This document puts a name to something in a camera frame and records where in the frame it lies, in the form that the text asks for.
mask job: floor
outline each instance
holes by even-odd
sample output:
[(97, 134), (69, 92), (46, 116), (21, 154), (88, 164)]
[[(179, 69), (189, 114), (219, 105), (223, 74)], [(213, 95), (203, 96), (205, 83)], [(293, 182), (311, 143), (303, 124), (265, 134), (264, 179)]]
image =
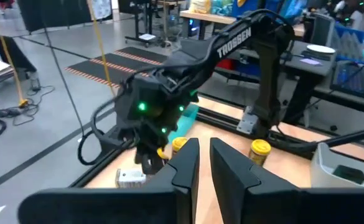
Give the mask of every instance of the floor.
[[(59, 71), (56, 69), (54, 57), (50, 49), (44, 45), (29, 40), (47, 44), (44, 34), (28, 34), (21, 26), (11, 24), (20, 22), (16, 12), (9, 12), (7, 19), (0, 19), (0, 34), (15, 37), (15, 41), (31, 62), (37, 67), (43, 86), (54, 86), (56, 90), (43, 97), (39, 112), (33, 122), (14, 127), (11, 119), (6, 120), (8, 126), (0, 136), (0, 224), (17, 223), (17, 206), (26, 196), (40, 189), (66, 187), (81, 176), (88, 167), (82, 166), (77, 160), (77, 145), (81, 134), (74, 110), (67, 96)], [(113, 23), (100, 24), (99, 28), (104, 43), (105, 53), (126, 46), (142, 47), (142, 45), (125, 43), (123, 36), (134, 32), (133, 20), (129, 15), (119, 15)], [(54, 47), (84, 57), (97, 57), (100, 54), (98, 40), (92, 26), (72, 27), (71, 29), (52, 30), (50, 38)], [(169, 49), (150, 47), (148, 50), (169, 55)], [(61, 68), (82, 62), (85, 59), (55, 50)], [(82, 123), (87, 124), (93, 110), (111, 97), (108, 87), (89, 79), (62, 71), (77, 106)], [(29, 88), (29, 82), (22, 82), (24, 93)], [(294, 83), (286, 83), (280, 98), (289, 99)], [(223, 77), (214, 75), (201, 91), (237, 103), (250, 104), (257, 95), (257, 86), (230, 82), (226, 84)], [(0, 108), (18, 104), (14, 80), (8, 80), (0, 86)], [(111, 114), (98, 122), (98, 127), (104, 131), (115, 124), (116, 116)], [(319, 109), (313, 112), (311, 125), (328, 129), (332, 124), (338, 125), (337, 133), (344, 134), (364, 128), (364, 114), (338, 105), (322, 101)], [(70, 135), (67, 142), (58, 142)], [(87, 140), (84, 156), (94, 158), (99, 153), (98, 141), (95, 138)]]

